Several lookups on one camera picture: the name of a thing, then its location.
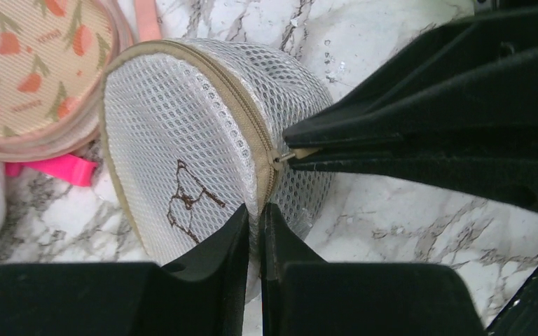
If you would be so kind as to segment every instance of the white marble floor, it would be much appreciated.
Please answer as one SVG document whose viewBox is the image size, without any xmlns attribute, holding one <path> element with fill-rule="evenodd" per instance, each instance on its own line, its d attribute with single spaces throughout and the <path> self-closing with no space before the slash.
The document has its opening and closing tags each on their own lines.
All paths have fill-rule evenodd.
<svg viewBox="0 0 538 336">
<path fill-rule="evenodd" d="M 132 0 L 119 0 L 135 25 Z M 471 0 L 158 0 L 168 37 L 265 43 L 295 55 L 340 99 L 420 32 Z M 99 144 L 85 155 L 101 162 Z M 91 188 L 26 169 L 9 183 L 0 263 L 146 260 L 105 167 Z M 538 215 L 381 176 L 341 174 L 308 244 L 327 260 L 451 265 L 489 323 L 538 264 Z M 244 334 L 261 334 L 261 304 Z"/>
</svg>

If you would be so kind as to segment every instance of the floral fabric pouch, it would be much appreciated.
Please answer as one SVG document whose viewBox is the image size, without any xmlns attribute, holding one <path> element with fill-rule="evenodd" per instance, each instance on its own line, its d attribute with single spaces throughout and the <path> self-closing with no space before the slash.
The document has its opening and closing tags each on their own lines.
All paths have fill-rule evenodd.
<svg viewBox="0 0 538 336">
<path fill-rule="evenodd" d="M 0 0 L 0 161 L 56 158 L 93 140 L 103 71 L 131 44 L 115 1 Z"/>
</svg>

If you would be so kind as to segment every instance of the mesh laundry bag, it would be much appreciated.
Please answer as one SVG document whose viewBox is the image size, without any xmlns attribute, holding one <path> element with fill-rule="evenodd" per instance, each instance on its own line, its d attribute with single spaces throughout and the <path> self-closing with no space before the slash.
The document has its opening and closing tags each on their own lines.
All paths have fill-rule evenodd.
<svg viewBox="0 0 538 336">
<path fill-rule="evenodd" d="M 308 233 L 332 175 L 290 170 L 279 160 L 290 153 L 281 131 L 325 109 L 331 96 L 295 59 L 250 43 L 149 41 L 115 59 L 102 87 L 106 161 L 127 217 L 157 262 L 193 248 L 245 203 L 251 289 L 266 202 L 280 206 L 300 237 Z"/>
</svg>

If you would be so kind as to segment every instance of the zipper pull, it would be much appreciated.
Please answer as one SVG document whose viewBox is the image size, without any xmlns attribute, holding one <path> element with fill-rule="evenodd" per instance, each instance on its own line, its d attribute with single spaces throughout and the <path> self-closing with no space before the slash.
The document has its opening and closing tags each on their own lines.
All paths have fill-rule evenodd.
<svg viewBox="0 0 538 336">
<path fill-rule="evenodd" d="M 303 159 L 306 158 L 309 155 L 312 155 L 318 151 L 320 151 L 321 148 L 297 148 L 297 149 L 291 149 L 288 153 L 285 153 L 277 158 L 275 158 L 275 163 L 277 164 L 283 164 L 287 160 L 296 158 L 296 159 Z"/>
</svg>

